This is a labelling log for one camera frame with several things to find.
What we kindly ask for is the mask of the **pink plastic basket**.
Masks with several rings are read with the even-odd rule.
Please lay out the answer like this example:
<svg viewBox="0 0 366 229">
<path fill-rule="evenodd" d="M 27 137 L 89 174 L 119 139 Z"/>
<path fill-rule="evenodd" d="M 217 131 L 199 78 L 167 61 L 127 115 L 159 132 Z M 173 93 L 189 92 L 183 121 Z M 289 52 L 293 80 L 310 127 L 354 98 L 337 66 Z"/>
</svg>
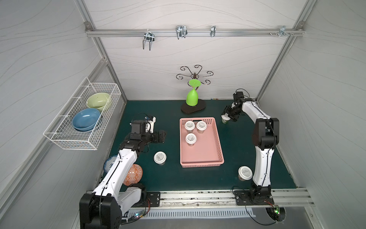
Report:
<svg viewBox="0 0 366 229">
<path fill-rule="evenodd" d="M 203 121 L 207 124 L 206 130 L 199 133 L 198 129 L 193 130 L 195 143 L 190 146 L 186 141 L 189 134 L 185 124 L 192 121 L 197 124 Z M 216 120 L 213 117 L 181 118 L 180 129 L 180 164 L 183 168 L 219 167 L 224 163 L 224 156 L 221 148 Z"/>
</svg>

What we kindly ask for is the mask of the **green yogurt cup white lid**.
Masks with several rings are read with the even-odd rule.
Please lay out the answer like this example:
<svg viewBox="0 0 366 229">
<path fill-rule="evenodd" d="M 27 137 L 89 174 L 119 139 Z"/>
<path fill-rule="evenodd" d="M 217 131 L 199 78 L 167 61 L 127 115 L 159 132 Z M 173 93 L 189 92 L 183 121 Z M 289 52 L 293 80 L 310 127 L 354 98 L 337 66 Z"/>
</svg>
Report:
<svg viewBox="0 0 366 229">
<path fill-rule="evenodd" d="M 226 124 L 231 120 L 231 118 L 227 114 L 221 115 L 221 118 L 222 118 L 222 123 L 223 124 Z"/>
</svg>

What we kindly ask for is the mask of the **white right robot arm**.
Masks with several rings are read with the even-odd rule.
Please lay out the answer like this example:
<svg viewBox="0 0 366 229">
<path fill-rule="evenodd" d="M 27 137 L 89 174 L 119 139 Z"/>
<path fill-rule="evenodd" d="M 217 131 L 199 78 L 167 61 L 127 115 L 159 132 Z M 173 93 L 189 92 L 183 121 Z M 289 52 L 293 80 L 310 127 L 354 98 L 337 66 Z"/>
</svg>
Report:
<svg viewBox="0 0 366 229">
<path fill-rule="evenodd" d="M 249 198 L 252 202 L 271 195 L 270 169 L 276 145 L 279 143 L 279 120 L 262 111 L 258 104 L 244 95 L 241 89 L 233 94 L 234 102 L 222 112 L 222 122 L 236 122 L 240 115 L 247 115 L 254 123 L 252 142 L 256 161 Z"/>
</svg>

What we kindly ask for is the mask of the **yogurt cup table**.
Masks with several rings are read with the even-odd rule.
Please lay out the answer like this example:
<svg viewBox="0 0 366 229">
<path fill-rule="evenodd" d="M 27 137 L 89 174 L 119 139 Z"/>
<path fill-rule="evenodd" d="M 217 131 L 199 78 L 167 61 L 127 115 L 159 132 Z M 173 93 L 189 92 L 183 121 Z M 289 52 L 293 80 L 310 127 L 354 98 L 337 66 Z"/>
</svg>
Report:
<svg viewBox="0 0 366 229">
<path fill-rule="evenodd" d="M 156 164 L 162 166 L 165 164 L 167 159 L 167 155 L 163 152 L 163 151 L 159 151 L 157 153 L 155 153 L 153 160 Z"/>
<path fill-rule="evenodd" d="M 238 169 L 238 178 L 241 181 L 249 181 L 251 180 L 253 177 L 253 172 L 251 170 L 251 168 L 247 167 L 247 166 L 241 166 Z"/>
<path fill-rule="evenodd" d="M 193 133 L 188 133 L 185 137 L 185 140 L 186 140 L 186 143 L 189 145 L 189 146 L 193 146 L 196 141 L 197 141 L 197 137 L 195 134 Z"/>
</svg>

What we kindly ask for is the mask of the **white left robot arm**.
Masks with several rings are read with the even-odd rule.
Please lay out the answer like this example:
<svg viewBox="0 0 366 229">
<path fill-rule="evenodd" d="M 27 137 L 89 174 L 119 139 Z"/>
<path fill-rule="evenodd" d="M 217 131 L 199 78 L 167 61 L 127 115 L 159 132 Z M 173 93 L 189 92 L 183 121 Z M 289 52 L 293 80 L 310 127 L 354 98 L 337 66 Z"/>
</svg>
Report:
<svg viewBox="0 0 366 229">
<path fill-rule="evenodd" d="M 130 133 L 120 144 L 111 169 L 91 193 L 85 193 L 79 202 L 81 229 L 118 229 L 124 214 L 141 200 L 143 185 L 132 185 L 122 195 L 120 189 L 127 174 L 145 146 L 163 143 L 163 130 L 142 134 Z"/>
</svg>

